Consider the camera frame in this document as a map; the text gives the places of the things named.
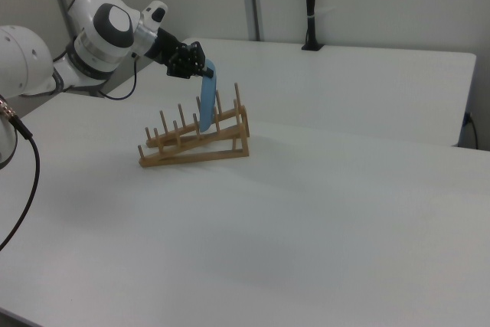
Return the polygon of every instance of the white wall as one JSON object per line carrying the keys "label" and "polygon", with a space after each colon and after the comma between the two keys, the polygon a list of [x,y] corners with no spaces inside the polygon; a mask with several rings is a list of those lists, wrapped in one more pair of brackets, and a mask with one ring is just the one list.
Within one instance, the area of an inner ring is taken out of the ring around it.
{"label": "white wall", "polygon": [[[30,28],[46,42],[56,56],[68,41],[67,29],[57,0],[0,0],[0,25],[20,25]],[[32,111],[47,98],[9,99],[18,114]]]}
{"label": "white wall", "polygon": [[[468,110],[481,148],[490,149],[489,5],[490,0],[316,0],[317,10],[332,7],[317,17],[317,36],[328,44],[476,54]],[[265,41],[304,41],[305,0],[260,0],[260,13]],[[469,133],[463,143],[472,147]]]}

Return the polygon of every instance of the wooden peg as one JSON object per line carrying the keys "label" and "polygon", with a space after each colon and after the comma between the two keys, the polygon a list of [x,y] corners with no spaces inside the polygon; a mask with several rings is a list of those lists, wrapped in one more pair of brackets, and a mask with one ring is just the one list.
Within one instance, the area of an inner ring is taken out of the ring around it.
{"label": "wooden peg", "polygon": [[141,148],[141,145],[138,145],[138,150],[139,150],[139,155],[141,156],[141,160],[144,160],[145,155],[143,155],[143,149]]}
{"label": "wooden peg", "polygon": [[158,139],[158,129],[154,128],[153,131],[155,132],[155,139],[156,144],[158,145],[158,150],[160,151],[160,153],[163,153],[162,143],[160,142],[160,139]]}
{"label": "wooden peg", "polygon": [[182,111],[181,104],[178,104],[178,111],[181,114],[182,126],[185,128],[184,112]]}
{"label": "wooden peg", "polygon": [[240,111],[238,110],[238,102],[237,100],[233,100],[233,104],[235,105],[235,116],[237,118],[237,125],[240,125]]}
{"label": "wooden peg", "polygon": [[217,115],[216,106],[214,107],[214,123],[216,124],[216,132],[220,132],[220,118]]}
{"label": "wooden peg", "polygon": [[242,103],[240,102],[240,91],[238,90],[238,83],[235,83],[235,93],[237,94],[238,107],[241,107]]}
{"label": "wooden peg", "polygon": [[163,111],[160,110],[160,117],[162,118],[163,129],[165,130],[165,134],[168,133],[167,122],[165,121],[165,117],[163,116]]}
{"label": "wooden peg", "polygon": [[217,111],[219,111],[220,115],[223,113],[223,110],[221,109],[221,99],[220,99],[220,93],[218,90],[216,90],[216,103],[217,103]]}
{"label": "wooden peg", "polygon": [[181,135],[178,132],[177,120],[174,120],[174,129],[175,129],[175,140],[177,141],[177,146],[181,146]]}
{"label": "wooden peg", "polygon": [[199,122],[198,122],[198,117],[196,114],[192,114],[192,117],[194,118],[194,125],[196,127],[196,136],[198,139],[201,138],[201,132],[199,132]]}

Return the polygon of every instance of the black pole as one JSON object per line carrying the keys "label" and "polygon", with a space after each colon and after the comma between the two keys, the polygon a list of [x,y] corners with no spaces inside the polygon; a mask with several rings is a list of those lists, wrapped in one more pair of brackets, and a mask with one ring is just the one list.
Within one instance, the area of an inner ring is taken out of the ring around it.
{"label": "black pole", "polygon": [[302,49],[318,51],[322,48],[323,44],[319,44],[316,40],[315,0],[306,0],[306,14],[308,15],[308,31],[306,33],[306,43]]}

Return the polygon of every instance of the blue object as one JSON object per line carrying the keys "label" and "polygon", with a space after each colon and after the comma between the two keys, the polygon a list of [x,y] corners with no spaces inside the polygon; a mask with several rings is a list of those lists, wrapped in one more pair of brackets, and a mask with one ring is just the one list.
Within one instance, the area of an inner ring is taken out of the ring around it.
{"label": "blue object", "polygon": [[213,71],[213,77],[204,75],[201,85],[201,111],[199,130],[205,132],[214,120],[214,102],[216,100],[216,67],[206,59],[206,68]]}

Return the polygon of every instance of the table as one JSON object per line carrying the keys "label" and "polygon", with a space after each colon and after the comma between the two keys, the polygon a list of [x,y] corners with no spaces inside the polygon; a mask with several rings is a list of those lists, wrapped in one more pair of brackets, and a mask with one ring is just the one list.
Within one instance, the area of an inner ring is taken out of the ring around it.
{"label": "table", "polygon": [[[136,146],[160,127],[155,106],[62,94],[24,122],[41,180],[0,253],[0,307],[18,316],[49,327],[490,319],[487,152],[251,120],[249,158],[143,169]],[[20,142],[0,171],[0,237],[33,171]]]}
{"label": "table", "polygon": [[[475,55],[435,51],[200,41],[217,67],[225,100],[239,83],[251,119],[363,136],[453,146],[459,141]],[[132,102],[158,108],[195,104],[189,83],[151,64],[138,74]],[[111,94],[125,96],[132,78]]]}

